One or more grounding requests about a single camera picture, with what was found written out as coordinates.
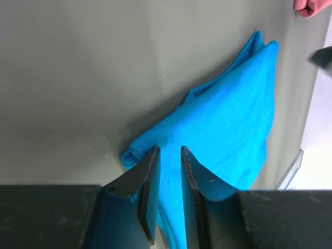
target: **gray surface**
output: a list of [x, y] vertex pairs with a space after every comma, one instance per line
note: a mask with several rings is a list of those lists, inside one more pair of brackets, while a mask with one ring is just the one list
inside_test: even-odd
[[274, 188], [299, 151], [330, 10], [290, 0], [0, 3], [1, 183], [107, 183], [119, 155], [256, 30], [281, 44], [269, 158]]

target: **white surface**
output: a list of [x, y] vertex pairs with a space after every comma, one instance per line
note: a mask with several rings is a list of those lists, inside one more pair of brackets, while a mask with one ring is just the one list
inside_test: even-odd
[[[324, 47], [332, 46], [332, 20]], [[305, 151], [292, 187], [332, 189], [332, 78], [319, 70], [301, 148]]]

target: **metal edge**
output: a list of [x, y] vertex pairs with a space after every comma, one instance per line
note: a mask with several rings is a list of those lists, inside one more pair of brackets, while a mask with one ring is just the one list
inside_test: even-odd
[[276, 186], [276, 190], [286, 190], [287, 187], [290, 185], [291, 181], [293, 180], [294, 176], [296, 175], [297, 171], [301, 167], [301, 162], [303, 158], [304, 151], [300, 149], [297, 153], [295, 159], [290, 164], [289, 168], [287, 169], [286, 173], [283, 175], [281, 180]]

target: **fabric fold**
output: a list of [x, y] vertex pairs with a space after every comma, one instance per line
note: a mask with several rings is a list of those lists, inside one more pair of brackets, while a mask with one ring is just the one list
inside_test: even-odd
[[267, 158], [274, 117], [274, 81], [279, 44], [265, 45], [260, 31], [219, 77], [192, 89], [182, 105], [135, 139], [122, 156], [135, 166], [161, 147], [158, 225], [173, 248], [186, 247], [181, 184], [181, 146], [221, 179], [249, 189]]

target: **folded fabric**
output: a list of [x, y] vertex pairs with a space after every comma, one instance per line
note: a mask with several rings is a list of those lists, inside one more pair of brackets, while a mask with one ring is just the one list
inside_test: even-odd
[[264, 45], [256, 32], [221, 76], [191, 90], [170, 116], [137, 138], [122, 156], [129, 169], [155, 145], [161, 147], [157, 223], [169, 246], [186, 247], [181, 146], [221, 179], [249, 189], [267, 157], [274, 116], [279, 44]]
[[295, 0], [294, 9], [303, 17], [309, 18], [332, 4], [332, 0]]

